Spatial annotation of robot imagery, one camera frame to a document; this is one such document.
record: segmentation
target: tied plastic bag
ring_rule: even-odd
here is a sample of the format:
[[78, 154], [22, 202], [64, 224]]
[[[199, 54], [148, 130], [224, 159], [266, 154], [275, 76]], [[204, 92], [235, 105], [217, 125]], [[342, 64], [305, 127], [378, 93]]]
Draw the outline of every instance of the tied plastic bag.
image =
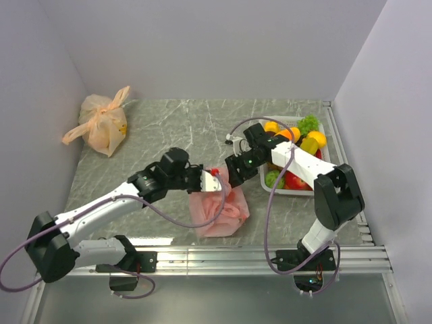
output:
[[82, 136], [95, 151], [108, 157], [112, 156], [126, 137], [128, 123], [121, 105], [128, 97], [129, 91], [129, 86], [119, 90], [113, 100], [97, 94], [86, 97], [81, 105], [78, 119], [80, 125], [70, 130], [61, 141], [69, 144]]
[[[225, 205], [222, 214], [211, 224], [196, 228], [198, 237], [221, 237], [234, 234], [249, 217], [249, 208], [241, 187], [231, 188], [228, 169], [218, 168], [225, 186]], [[221, 208], [220, 192], [193, 192], [189, 195], [192, 222], [202, 224], [213, 218]]]

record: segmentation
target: white basket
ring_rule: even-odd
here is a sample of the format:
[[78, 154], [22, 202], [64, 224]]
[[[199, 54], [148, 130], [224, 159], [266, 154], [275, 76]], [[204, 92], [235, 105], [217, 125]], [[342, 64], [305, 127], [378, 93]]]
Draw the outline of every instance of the white basket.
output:
[[[299, 120], [303, 119], [303, 117], [294, 117], [294, 116], [266, 116], [266, 117], [273, 118], [273, 119], [276, 119], [280, 122], [283, 122], [288, 127], [296, 127], [297, 122]], [[264, 119], [260, 120], [260, 123], [263, 126], [267, 122], [268, 122], [268, 120], [264, 120]], [[319, 131], [324, 134], [323, 124], [319, 124]], [[328, 149], [327, 145], [324, 146], [323, 148], [321, 148], [320, 150], [321, 150], [321, 154], [323, 156], [323, 160], [326, 162], [330, 162], [330, 154], [329, 154], [329, 149]], [[264, 165], [259, 167], [259, 173], [260, 173], [259, 177], [261, 179], [261, 186], [264, 188], [265, 191], [270, 192], [271, 188], [269, 188], [265, 185], [265, 175], [267, 173], [267, 164], [264, 164]], [[310, 190], [276, 189], [276, 193], [277, 194], [288, 194], [288, 195], [292, 195], [292, 196], [313, 196], [314, 195], [313, 191], [310, 191]]]

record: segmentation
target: broccoli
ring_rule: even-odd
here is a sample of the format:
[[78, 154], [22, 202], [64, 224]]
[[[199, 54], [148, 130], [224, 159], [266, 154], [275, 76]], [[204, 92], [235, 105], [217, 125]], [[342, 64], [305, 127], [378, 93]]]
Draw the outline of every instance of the broccoli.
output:
[[299, 120], [297, 123], [298, 129], [303, 136], [306, 136], [313, 130], [318, 130], [319, 121], [314, 115], [309, 115]]

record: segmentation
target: marble tabletop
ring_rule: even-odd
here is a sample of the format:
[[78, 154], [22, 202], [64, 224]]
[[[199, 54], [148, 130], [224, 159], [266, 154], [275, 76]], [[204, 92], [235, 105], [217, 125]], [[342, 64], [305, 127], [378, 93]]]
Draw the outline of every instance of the marble tabletop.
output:
[[[170, 147], [187, 150], [191, 163], [224, 165], [224, 159], [232, 154], [232, 147], [224, 143], [225, 135], [234, 124], [252, 116], [313, 113], [324, 125], [331, 162], [340, 164], [326, 110], [320, 101], [143, 100], [130, 102], [125, 112], [128, 133], [113, 156], [106, 157], [84, 145], [66, 211], [110, 192], [128, 176], [159, 161]], [[243, 184], [242, 189], [250, 217], [230, 237], [197, 238], [193, 229], [178, 227], [150, 209], [142, 209], [100, 228], [91, 238], [123, 234], [132, 239], [144, 238], [152, 245], [262, 245], [269, 193], [261, 188], [259, 176]], [[155, 205], [183, 222], [190, 220], [185, 192], [169, 192]], [[270, 244], [296, 244], [314, 220], [313, 197], [276, 196], [271, 211]], [[338, 240], [344, 245], [362, 243], [355, 220], [340, 231]]]

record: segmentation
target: wall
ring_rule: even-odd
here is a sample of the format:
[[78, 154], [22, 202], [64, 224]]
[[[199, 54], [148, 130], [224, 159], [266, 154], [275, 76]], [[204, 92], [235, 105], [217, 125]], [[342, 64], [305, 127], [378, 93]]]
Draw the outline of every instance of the wall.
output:
[[389, 0], [335, 100], [410, 322], [430, 323], [432, 2]]
[[385, 0], [40, 0], [89, 91], [334, 99]]
[[[77, 123], [86, 95], [65, 47], [33, 0], [0, 5], [0, 259], [28, 235], [40, 212], [62, 211], [80, 153], [62, 135]], [[36, 270], [26, 254], [1, 279], [22, 286]], [[28, 293], [0, 292], [2, 323], [18, 323]]]

